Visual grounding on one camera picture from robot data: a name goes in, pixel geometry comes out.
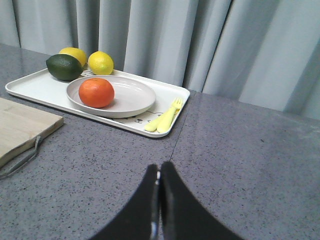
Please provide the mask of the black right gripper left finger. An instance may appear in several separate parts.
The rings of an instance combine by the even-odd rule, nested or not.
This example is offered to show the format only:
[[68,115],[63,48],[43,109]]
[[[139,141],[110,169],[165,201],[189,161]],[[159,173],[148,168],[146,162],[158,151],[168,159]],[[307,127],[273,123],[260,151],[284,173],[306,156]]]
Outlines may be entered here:
[[92,240],[157,240],[160,215],[160,171],[151,164],[122,210]]

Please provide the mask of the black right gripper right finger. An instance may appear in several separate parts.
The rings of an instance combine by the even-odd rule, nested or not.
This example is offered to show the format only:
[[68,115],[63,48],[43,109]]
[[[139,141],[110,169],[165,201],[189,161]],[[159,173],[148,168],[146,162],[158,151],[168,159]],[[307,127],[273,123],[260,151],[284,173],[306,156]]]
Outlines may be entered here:
[[194,197],[174,164],[161,165],[162,229],[165,240],[240,240]]

